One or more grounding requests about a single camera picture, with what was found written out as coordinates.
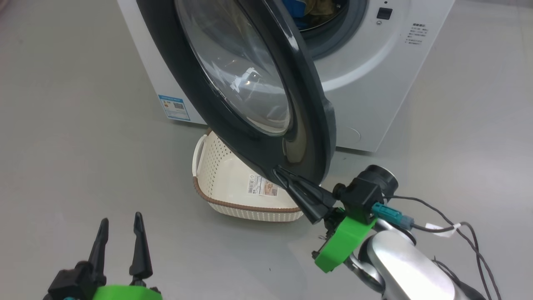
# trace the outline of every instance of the white washing machine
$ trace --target white washing machine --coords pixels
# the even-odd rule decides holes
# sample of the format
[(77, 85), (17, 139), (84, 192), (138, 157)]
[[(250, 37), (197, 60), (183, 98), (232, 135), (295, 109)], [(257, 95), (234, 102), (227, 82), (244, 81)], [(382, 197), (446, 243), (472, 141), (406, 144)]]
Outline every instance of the white washing machine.
[[(170, 17), (161, 18), (175, 18), (180, 14), (176, 12), (180, 1), (166, 1), (170, 3), (168, 5), (172, 5), (167, 9), (174, 12)], [(268, 5), (271, 1), (281, 3), (281, 0), (249, 2), (261, 6)], [(203, 22), (226, 14), (225, 20), (221, 18), (219, 23), (213, 26), (216, 30), (211, 28), (210, 33), (202, 33), (216, 41), (215, 44), (221, 45), (219, 49), (218, 46), (212, 46), (212, 43), (206, 43), (205, 45), (209, 45), (206, 47), (210, 48), (206, 51), (212, 51), (213, 55), (223, 51), (232, 52), (235, 55), (233, 61), (243, 57), (254, 60), (249, 55), (253, 51), (248, 51), (245, 55), (238, 53), (242, 45), (231, 41), (235, 31), (240, 31), (237, 35), (241, 35), (243, 31), (251, 30), (246, 29), (246, 26), (250, 26), (255, 28), (259, 36), (264, 36), (265, 33), (261, 32), (264, 29), (258, 29), (262, 24), (274, 26), (274, 23), (269, 23), (270, 19), (288, 19), (286, 21), (293, 23), (291, 27), (297, 28), (293, 30), (297, 39), (292, 40), (291, 36), (286, 36), (285, 39), (289, 44), (299, 43), (300, 48), (305, 48), (306, 55), (314, 62), (325, 96), (333, 104), (336, 115), (336, 146), (376, 151), (454, 0), (308, 0), (308, 6), (322, 5), (322, 10), (326, 10), (326, 13), (322, 11), (310, 17), (306, 12), (303, 17), (296, 18), (287, 11), (281, 15), (268, 11), (256, 15), (246, 11), (245, 26), (239, 25), (239, 22), (243, 22), (239, 20), (242, 15), (233, 11), (235, 7), (246, 6), (242, 2), (246, 1), (209, 0), (196, 1), (196, 4), (188, 6), (189, 17), (200, 20), (203, 18)], [(141, 2), (138, 5), (136, 0), (118, 0), (118, 3), (157, 93), (155, 98), (160, 101), (167, 117), (205, 124), (193, 106), (194, 100), (191, 102), (190, 95), (186, 95), (184, 88), (178, 84), (169, 69), (168, 58), (165, 61), (154, 43), (153, 32), (151, 35), (139, 8)], [(237, 30), (225, 28), (227, 22), (237, 23), (236, 26), (233, 24)], [(270, 52), (277, 47), (266, 40), (262, 43)], [(257, 60), (261, 60), (260, 55), (253, 55), (257, 56)], [(237, 79), (239, 82), (234, 78), (233, 82), (228, 84), (235, 87), (241, 84), (240, 81), (253, 76), (253, 68), (248, 70), (249, 72), (241, 72)]]

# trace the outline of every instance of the white plastic basket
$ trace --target white plastic basket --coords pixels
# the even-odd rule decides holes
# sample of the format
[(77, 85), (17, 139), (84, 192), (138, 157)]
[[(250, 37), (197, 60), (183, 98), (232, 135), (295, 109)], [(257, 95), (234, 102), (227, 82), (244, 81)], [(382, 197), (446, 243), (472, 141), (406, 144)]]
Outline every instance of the white plastic basket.
[(221, 214), (266, 222), (303, 215), (284, 189), (252, 171), (214, 132), (196, 144), (192, 176), (198, 194)]

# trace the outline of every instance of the washing machine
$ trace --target washing machine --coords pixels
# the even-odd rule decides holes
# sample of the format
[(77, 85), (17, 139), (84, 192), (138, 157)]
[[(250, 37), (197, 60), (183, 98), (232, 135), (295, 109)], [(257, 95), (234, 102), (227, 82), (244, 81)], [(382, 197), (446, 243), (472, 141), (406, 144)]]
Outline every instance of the washing machine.
[[(294, 135), (311, 118), (332, 123), (333, 146), (373, 152), (454, 0), (118, 3), (168, 118), (215, 127), (223, 110), (267, 136)], [(297, 116), (297, 105), (335, 120)]]

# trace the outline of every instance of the gray floor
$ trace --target gray floor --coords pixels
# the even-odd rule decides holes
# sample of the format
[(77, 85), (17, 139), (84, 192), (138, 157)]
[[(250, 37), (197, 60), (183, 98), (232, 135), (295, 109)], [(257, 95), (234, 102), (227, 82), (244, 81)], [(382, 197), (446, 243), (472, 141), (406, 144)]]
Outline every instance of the gray floor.
[[(379, 151), (337, 152), (324, 184), (389, 168), (399, 194), (474, 225), (506, 299), (533, 294), (532, 6), (458, 1)], [(127, 284), (141, 211), (148, 282), (166, 299), (378, 299), (348, 270), (314, 266), (323, 227), (249, 222), (203, 202), (190, 161), (204, 129), (167, 120), (154, 96), (114, 1), (13, 0), (0, 14), (3, 298), (41, 299), (88, 256), (103, 217), (108, 282)], [(466, 242), (418, 237), (482, 290)]]

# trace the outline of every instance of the black cable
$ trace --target black cable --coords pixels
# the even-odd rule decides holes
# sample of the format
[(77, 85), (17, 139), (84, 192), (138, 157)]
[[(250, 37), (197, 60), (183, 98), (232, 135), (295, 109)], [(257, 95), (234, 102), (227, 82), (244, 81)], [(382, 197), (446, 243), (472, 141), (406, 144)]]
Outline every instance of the black cable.
[[(423, 205), (427, 206), (431, 210), (433, 210), (436, 213), (438, 213), (448, 224), (450, 224), (450, 225), (454, 224), (440, 210), (438, 210), (437, 208), (431, 206), (429, 203), (425, 202), (422, 199), (415, 198), (415, 197), (395, 196), (395, 195), (386, 196), (385, 198), (389, 198), (389, 199), (406, 199), (406, 200), (413, 200), (413, 201), (422, 203)], [(501, 297), (501, 295), (499, 293), (498, 286), (496, 285), (496, 281), (494, 280), (494, 275), (492, 274), (492, 271), (490, 270), (487, 262), (485, 261), (485, 258), (483, 258), (483, 256), (479, 253), (479, 243), (478, 243), (478, 238), (477, 238), (477, 236), (475, 234), (474, 228), (469, 223), (467, 223), (467, 222), (464, 222), (464, 223), (465, 223), (464, 225), (467, 226), (470, 229), (470, 232), (472, 232), (472, 239), (474, 240), (474, 242), (472, 243), (472, 241), (466, 235), (464, 235), (459, 229), (457, 230), (457, 233), (463, 239), (465, 239), (468, 242), (468, 244), (470, 245), (472, 250), (474, 250), (474, 252), (476, 253), (476, 262), (478, 264), (478, 271), (479, 271), (479, 275), (481, 277), (481, 282), (483, 283), (483, 288), (485, 289), (485, 293), (487, 294), (487, 298), (488, 298), (488, 300), (492, 300), (492, 297), (490, 296), (489, 288), (487, 286), (487, 282), (485, 280), (485, 275), (483, 274), (483, 269), (481, 267), (481, 262), (482, 261), (483, 261), (483, 264), (485, 266), (485, 269), (487, 270), (487, 273), (489, 274), (491, 284), (494, 287), (494, 291), (496, 292), (496, 296), (497, 296), (498, 300), (501, 300), (502, 297)]]
[[(419, 199), (419, 198), (415, 198), (415, 197), (405, 197), (405, 196), (391, 196), (391, 197), (387, 197), (387, 198), (394, 198), (394, 199), (406, 199), (406, 200), (413, 200), (413, 201), (416, 201), (416, 202), (419, 202), (419, 203), (422, 203), (423, 205), (427, 206), (428, 208), (430, 208), (431, 210), (435, 211), (436, 213), (438, 213), (448, 224), (450, 225), (453, 225), (454, 223), (448, 219), (448, 217), (446, 217), (442, 211), (438, 210), (437, 208), (431, 206), (429, 203), (425, 202), (424, 200), (422, 199)], [(472, 229), (472, 238), (474, 240), (474, 245), (475, 245), (475, 248), (479, 251), (479, 244), (478, 244), (478, 238), (477, 236), (475, 235), (475, 232), (474, 230)], [(467, 242), (471, 243), (470, 239), (464, 235), (464, 233), (462, 233), (460, 230), (457, 230), (457, 233), (463, 238), (465, 239)], [(485, 293), (487, 294), (487, 298), (488, 300), (492, 300), (492, 297), (490, 296), (490, 292), (489, 292), (489, 288), (487, 286), (487, 281), (485, 279), (485, 275), (483, 274), (483, 269), (481, 268), (481, 260), (480, 258), (476, 255), (476, 262), (478, 264), (478, 271), (479, 271), (479, 275), (481, 277), (481, 282), (483, 283), (483, 288), (485, 289)], [(492, 282), (493, 286), (495, 287), (495, 289), (497, 289), (496, 285), (494, 282)]]
[(459, 277), (457, 277), (457, 275), (452, 270), (450, 270), (447, 265), (445, 265), (443, 262), (438, 261), (435, 256), (433, 256), (433, 259), (431, 261), (434, 262), (443, 272), (446, 272), (448, 276), (452, 278), (456, 285), (461, 284)]
[(455, 227), (453, 227), (453, 226), (445, 227), (445, 228), (441, 228), (441, 229), (430, 229), (430, 228), (426, 228), (424, 226), (420, 226), (420, 225), (416, 225), (416, 224), (412, 224), (411, 227), (414, 228), (414, 229), (418, 229), (420, 231), (431, 232), (431, 233), (442, 233), (442, 232), (452, 231), (452, 230), (455, 229)]

